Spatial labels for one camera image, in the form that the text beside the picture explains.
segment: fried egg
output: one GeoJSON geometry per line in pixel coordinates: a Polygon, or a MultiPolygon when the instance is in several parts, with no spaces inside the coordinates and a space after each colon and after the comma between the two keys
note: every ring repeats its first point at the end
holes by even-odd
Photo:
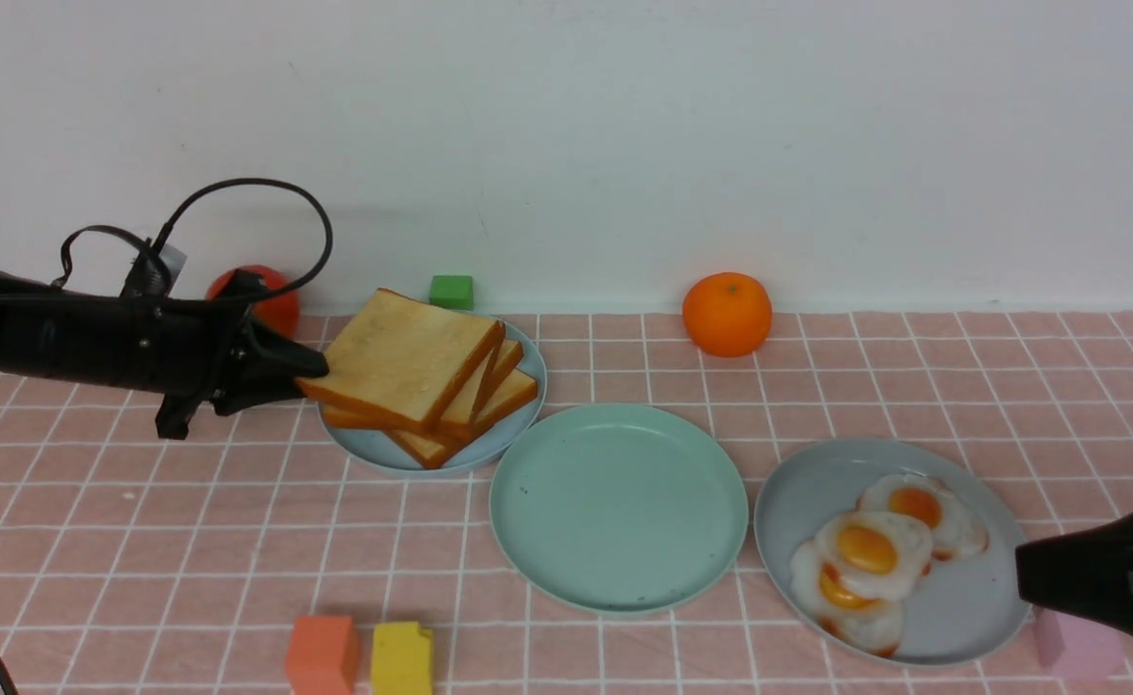
{"type": "Polygon", "coordinates": [[[791,594],[827,634],[858,650],[892,656],[902,645],[902,603],[850,593],[836,580],[836,570],[824,562],[815,541],[802,542],[791,556],[791,594]]]}
{"type": "Polygon", "coordinates": [[[858,498],[858,509],[896,511],[931,529],[932,556],[960,560],[987,550],[987,526],[940,480],[922,475],[887,475],[858,498]]]}
{"type": "Polygon", "coordinates": [[[838,584],[868,599],[905,599],[931,565],[931,529],[893,511],[836,515],[815,534],[815,544],[838,584]]]}

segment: toast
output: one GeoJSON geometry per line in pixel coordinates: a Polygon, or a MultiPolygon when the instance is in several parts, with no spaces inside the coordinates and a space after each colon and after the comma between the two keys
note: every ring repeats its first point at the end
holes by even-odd
{"type": "Polygon", "coordinates": [[[522,371],[514,370],[493,391],[491,400],[484,406],[482,413],[477,415],[477,422],[472,423],[471,435],[465,443],[442,444],[438,441],[425,439],[425,437],[412,434],[411,432],[392,431],[384,432],[384,434],[398,444],[400,449],[407,451],[409,457],[415,458],[421,467],[425,467],[427,471],[437,471],[443,465],[446,465],[446,461],[451,460],[455,454],[491,431],[503,418],[509,417],[509,415],[516,413],[522,406],[527,406],[533,400],[536,400],[538,392],[539,385],[537,384],[537,380],[522,373],[522,371]]]}
{"type": "MultiPolygon", "coordinates": [[[[492,361],[492,372],[488,374],[491,385],[484,384],[482,368],[474,371],[471,378],[461,388],[459,396],[443,413],[442,419],[434,432],[421,432],[425,439],[440,441],[442,444],[451,444],[454,441],[469,439],[472,422],[477,418],[499,384],[508,378],[519,361],[523,358],[523,345],[518,340],[504,340],[497,350],[493,351],[496,359],[492,361]]],[[[351,413],[337,406],[323,406],[322,418],[325,423],[339,430],[385,430],[377,418],[365,413],[351,413]]]]}
{"type": "Polygon", "coordinates": [[[501,321],[378,289],[325,350],[331,373],[297,385],[381,426],[433,432],[502,336],[501,321]]]}

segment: black object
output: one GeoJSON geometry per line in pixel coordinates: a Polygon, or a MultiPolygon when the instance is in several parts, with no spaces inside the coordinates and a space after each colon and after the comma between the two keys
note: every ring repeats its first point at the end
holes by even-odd
{"type": "Polygon", "coordinates": [[[0,370],[100,387],[164,395],[155,427],[161,439],[186,439],[197,408],[232,415],[250,406],[300,399],[297,378],[327,373],[325,357],[283,338],[253,317],[253,304],[300,289],[331,255],[331,220],[312,195],[272,179],[231,179],[193,194],[162,226],[155,241],[111,224],[92,224],[61,246],[63,274],[53,282],[0,272],[0,370]],[[303,195],[322,218],[325,245],[310,272],[280,290],[239,271],[219,298],[168,298],[173,281],[161,260],[172,227],[205,194],[236,185],[270,185],[303,195]],[[90,296],[63,289],[73,273],[74,240],[85,231],[121,238],[138,252],[121,296],[90,296]]]}
{"type": "Polygon", "coordinates": [[[1021,599],[1133,637],[1133,511],[1016,549],[1021,599]]]}

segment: tangerine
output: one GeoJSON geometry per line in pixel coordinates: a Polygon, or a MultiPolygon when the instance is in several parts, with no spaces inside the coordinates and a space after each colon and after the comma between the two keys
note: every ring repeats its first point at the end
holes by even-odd
{"type": "Polygon", "coordinates": [[[691,287],[682,300],[687,334],[716,357],[755,353],[773,330],[773,302],[756,278],[717,273],[691,287]]]}

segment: white wall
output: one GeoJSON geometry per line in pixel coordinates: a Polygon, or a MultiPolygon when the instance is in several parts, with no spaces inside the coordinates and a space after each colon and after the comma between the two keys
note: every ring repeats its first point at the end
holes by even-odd
{"type": "MultiPolygon", "coordinates": [[[[461,272],[646,308],[726,269],[811,307],[1133,305],[1133,0],[0,1],[1,269],[232,176],[332,212],[320,307],[461,272]]],[[[246,193],[173,241],[188,296],[318,237],[246,193]]]]}

